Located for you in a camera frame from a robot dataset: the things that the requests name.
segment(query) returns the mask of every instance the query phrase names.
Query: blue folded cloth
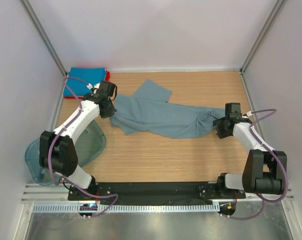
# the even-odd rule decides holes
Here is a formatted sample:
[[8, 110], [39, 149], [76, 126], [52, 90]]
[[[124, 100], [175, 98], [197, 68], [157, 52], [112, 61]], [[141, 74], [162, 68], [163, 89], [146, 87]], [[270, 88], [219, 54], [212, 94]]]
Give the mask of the blue folded cloth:
[[148, 79], [132, 95], [119, 94], [117, 112], [110, 118], [125, 134], [152, 132], [174, 139], [202, 137], [213, 129], [213, 120], [225, 116], [214, 107], [167, 103], [171, 91]]
[[[99, 68], [81, 68], [81, 67], [73, 68], [72, 67], [71, 71], [68, 73], [68, 76], [82, 79], [87, 83], [92, 84], [92, 86], [94, 86], [95, 84], [98, 84], [105, 79], [106, 69], [103, 67], [99, 67]], [[84, 96], [90, 91], [89, 89], [87, 89], [85, 84], [83, 84], [78, 80], [68, 79], [67, 85], [75, 92], [77, 96]], [[63, 92], [63, 96], [71, 97], [73, 95], [67, 88], [65, 88]]]

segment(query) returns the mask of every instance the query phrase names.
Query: white cable tray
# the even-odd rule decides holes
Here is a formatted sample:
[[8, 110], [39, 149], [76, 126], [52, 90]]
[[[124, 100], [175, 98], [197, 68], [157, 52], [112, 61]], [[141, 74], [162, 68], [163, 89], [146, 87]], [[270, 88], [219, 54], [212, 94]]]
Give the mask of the white cable tray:
[[[83, 203], [36, 203], [32, 213], [94, 213], [104, 210], [106, 205], [97, 206], [97, 210], [80, 210]], [[114, 205], [107, 213], [189, 213], [189, 212], [219, 212], [220, 205], [214, 202], [211, 205], [192, 206], [126, 206]]]

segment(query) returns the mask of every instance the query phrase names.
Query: cable clip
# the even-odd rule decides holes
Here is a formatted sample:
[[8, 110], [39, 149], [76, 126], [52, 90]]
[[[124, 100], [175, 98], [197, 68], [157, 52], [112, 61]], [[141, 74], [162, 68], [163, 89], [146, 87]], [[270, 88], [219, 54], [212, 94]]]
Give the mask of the cable clip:
[[89, 89], [89, 90], [91, 90], [92, 88], [93, 88], [93, 86], [92, 86], [92, 84], [88, 84], [88, 85], [86, 85], [86, 87]]
[[248, 111], [248, 112], [245, 113], [244, 115], [250, 117], [250, 116], [252, 116], [253, 114], [252, 114], [252, 111]]

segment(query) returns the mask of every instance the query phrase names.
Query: metal floor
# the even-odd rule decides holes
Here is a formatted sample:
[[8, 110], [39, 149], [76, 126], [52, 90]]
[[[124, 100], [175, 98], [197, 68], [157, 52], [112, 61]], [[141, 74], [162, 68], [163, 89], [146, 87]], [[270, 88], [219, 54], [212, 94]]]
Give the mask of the metal floor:
[[[237, 203], [234, 216], [249, 217], [260, 201]], [[266, 204], [259, 217], [232, 220], [216, 212], [111, 213], [78, 219], [77, 213], [33, 213], [27, 240], [292, 240], [282, 204]]]

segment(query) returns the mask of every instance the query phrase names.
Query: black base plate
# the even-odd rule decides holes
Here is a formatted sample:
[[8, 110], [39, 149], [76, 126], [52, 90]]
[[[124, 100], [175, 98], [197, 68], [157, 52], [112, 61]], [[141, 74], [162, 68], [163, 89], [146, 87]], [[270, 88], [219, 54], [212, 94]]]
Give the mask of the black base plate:
[[[117, 205], [126, 206], [182, 206], [212, 204], [214, 199], [244, 199], [238, 190], [218, 189], [216, 182], [100, 182], [98, 194], [107, 196], [118, 194]], [[83, 196], [76, 188], [70, 187], [69, 201], [95, 200]], [[109, 205], [114, 198], [100, 199]]]

